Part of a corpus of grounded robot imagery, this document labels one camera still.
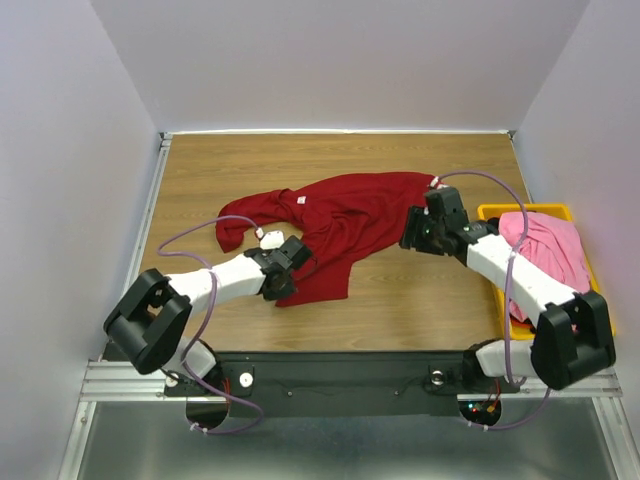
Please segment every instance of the yellow basket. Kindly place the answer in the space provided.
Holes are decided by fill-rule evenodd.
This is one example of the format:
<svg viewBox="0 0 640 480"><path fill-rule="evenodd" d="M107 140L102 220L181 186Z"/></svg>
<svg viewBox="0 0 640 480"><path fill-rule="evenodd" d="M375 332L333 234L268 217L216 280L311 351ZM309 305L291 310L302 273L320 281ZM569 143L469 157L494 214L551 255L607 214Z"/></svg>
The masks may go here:
<svg viewBox="0 0 640 480"><path fill-rule="evenodd" d="M545 213L551 217L560 218L562 220L573 221L571 212L561 203L526 203L525 207L528 211ZM503 203L503 204L484 204L478 207L478 218L480 220L488 220L492 217L500 217L503 213L507 212L519 212L520 207L517 203ZM598 282L593 275L591 265L589 265L589 259L586 258L587 269L589 270L589 276L591 277L591 289L600 293ZM493 295L496 299L496 307L498 310L498 319L502 330L504 330L504 292L500 290L496 285L492 285ZM517 320L511 319L511 338L513 340L532 340L533 333L531 333L530 326L524 323L520 323ZM611 321L611 331L616 334L615 326Z"/></svg>

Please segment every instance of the pink cloth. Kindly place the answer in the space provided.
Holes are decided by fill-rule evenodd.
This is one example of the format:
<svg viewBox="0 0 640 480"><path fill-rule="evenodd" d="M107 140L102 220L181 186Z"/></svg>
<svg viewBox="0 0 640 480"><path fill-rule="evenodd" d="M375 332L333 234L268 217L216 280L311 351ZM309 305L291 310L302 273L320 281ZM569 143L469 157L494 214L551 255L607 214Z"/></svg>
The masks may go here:
<svg viewBox="0 0 640 480"><path fill-rule="evenodd" d="M509 245L515 245L522 235L522 213L503 214L498 228ZM529 232L520 254L546 274L580 293L591 289L580 235L571 222L544 213L529 212ZM527 318L513 302L511 315L521 322Z"/></svg>

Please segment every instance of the white backdrop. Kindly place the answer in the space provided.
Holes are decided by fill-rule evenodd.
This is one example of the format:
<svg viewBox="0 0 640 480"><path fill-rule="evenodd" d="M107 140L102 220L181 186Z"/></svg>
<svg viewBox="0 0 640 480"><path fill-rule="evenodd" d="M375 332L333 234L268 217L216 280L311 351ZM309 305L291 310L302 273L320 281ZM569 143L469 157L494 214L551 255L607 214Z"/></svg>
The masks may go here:
<svg viewBox="0 0 640 480"><path fill-rule="evenodd" d="M515 129L588 0L92 0L158 127Z"/></svg>
<svg viewBox="0 0 640 480"><path fill-rule="evenodd" d="M515 137L538 202L567 203L617 323L616 371L639 441L640 3L592 0Z"/></svg>
<svg viewBox="0 0 640 480"><path fill-rule="evenodd" d="M0 45L0 478L46 480L105 343L157 129L89 2L4 5Z"/></svg>

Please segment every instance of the red shirt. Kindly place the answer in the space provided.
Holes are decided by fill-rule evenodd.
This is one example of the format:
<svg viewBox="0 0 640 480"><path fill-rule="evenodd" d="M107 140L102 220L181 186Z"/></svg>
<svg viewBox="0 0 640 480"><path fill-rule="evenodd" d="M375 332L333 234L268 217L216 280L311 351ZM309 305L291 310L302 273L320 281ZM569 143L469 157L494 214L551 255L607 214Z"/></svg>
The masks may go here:
<svg viewBox="0 0 640 480"><path fill-rule="evenodd" d="M278 300L280 307L347 298L354 262L402 237L407 212L424 205L433 175L410 172L355 173L328 178L300 190L274 190L235 200L220 215L244 215L258 225L288 222L317 259L294 274L298 292ZM246 222L216 224L224 252L238 248Z"/></svg>

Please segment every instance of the wooden table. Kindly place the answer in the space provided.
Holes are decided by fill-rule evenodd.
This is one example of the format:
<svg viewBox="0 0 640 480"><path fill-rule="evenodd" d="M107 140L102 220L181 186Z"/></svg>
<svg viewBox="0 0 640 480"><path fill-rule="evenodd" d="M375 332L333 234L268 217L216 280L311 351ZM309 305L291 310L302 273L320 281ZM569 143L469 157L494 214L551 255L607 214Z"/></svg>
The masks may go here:
<svg viewBox="0 0 640 480"><path fill-rule="evenodd" d="M175 136L141 270L180 273L200 268L163 258L168 237L215 217L228 202L353 172L420 171L444 174L478 169L498 175L523 196L520 171L506 135L184 135ZM456 177L471 218L481 203L512 203L489 180ZM274 224L295 233L287 224ZM238 252L255 246L251 231ZM230 259L213 227L177 241L211 263ZM193 334L202 316L190 321ZM488 281L456 260L391 246L357 262L349 298L278 308L261 297L216 307L203 335L217 350L464 349L500 335Z"/></svg>

